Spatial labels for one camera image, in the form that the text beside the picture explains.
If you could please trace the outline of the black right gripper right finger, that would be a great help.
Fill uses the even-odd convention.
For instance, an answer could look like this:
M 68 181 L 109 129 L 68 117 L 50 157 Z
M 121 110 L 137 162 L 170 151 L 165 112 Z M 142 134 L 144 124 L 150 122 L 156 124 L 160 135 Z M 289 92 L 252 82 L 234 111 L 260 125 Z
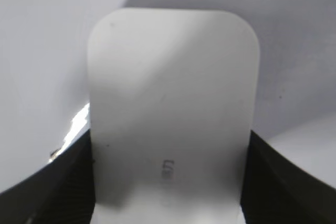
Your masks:
M 246 223 L 335 223 L 335 188 L 251 132 L 240 205 Z

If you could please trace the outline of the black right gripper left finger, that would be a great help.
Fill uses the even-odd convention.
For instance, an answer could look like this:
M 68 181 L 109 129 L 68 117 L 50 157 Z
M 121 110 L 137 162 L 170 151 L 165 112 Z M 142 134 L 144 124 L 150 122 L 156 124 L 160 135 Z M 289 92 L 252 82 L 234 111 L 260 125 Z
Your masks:
M 1 223 L 90 223 L 96 203 L 90 132 L 1 193 Z

